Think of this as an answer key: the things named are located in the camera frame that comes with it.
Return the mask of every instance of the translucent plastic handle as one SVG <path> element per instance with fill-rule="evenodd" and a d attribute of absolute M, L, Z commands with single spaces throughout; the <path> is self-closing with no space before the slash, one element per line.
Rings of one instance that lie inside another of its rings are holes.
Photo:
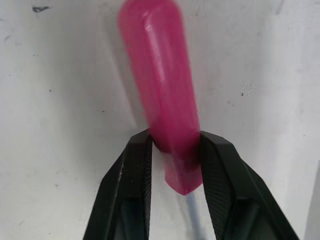
<path fill-rule="evenodd" d="M 171 0 L 128 0 L 119 28 L 131 60 L 149 132 L 172 156 L 165 180 L 186 195 L 202 183 L 199 120 L 182 17 Z"/>

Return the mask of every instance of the clamp jaw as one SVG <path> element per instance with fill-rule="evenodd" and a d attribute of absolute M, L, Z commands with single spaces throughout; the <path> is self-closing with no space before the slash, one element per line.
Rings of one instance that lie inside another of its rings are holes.
<path fill-rule="evenodd" d="M 201 132 L 203 187 L 217 240 L 299 240 L 261 177 L 223 137 Z M 102 179 L 84 240 L 148 240 L 152 139 L 129 140 Z"/>

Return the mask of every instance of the dark spot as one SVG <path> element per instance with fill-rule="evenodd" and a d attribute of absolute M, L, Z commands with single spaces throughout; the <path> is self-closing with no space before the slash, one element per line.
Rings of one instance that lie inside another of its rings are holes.
<path fill-rule="evenodd" d="M 49 9 L 49 8 L 50 8 L 49 6 L 33 6 L 32 11 L 34 11 L 35 13 L 40 13 L 44 10 Z"/>
<path fill-rule="evenodd" d="M 284 4 L 285 4 L 285 0 L 281 0 L 280 4 L 275 10 L 275 15 L 279 15 L 282 12 Z"/>
<path fill-rule="evenodd" d="M 3 42 L 6 42 L 11 36 L 6 36 L 5 39 L 3 39 Z"/>

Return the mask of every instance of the pink screwdriver handle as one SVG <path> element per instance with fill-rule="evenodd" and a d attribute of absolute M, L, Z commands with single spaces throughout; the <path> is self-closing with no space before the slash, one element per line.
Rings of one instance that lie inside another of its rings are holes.
<path fill-rule="evenodd" d="M 128 0 L 119 28 L 155 145 L 172 159 L 165 180 L 182 195 L 202 183 L 200 128 L 182 17 L 171 0 Z"/>

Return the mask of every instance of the white wall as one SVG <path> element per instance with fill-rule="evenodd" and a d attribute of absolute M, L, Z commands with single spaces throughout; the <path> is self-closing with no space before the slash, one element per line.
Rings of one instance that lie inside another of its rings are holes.
<path fill-rule="evenodd" d="M 177 2 L 201 128 L 234 143 L 303 239 L 319 161 L 319 1 Z M 146 127 L 115 25 L 122 3 L 0 0 L 1 239 L 81 239 L 100 180 Z M 163 225 L 151 239 L 187 235 L 180 197 L 161 165 L 153 174 Z"/>

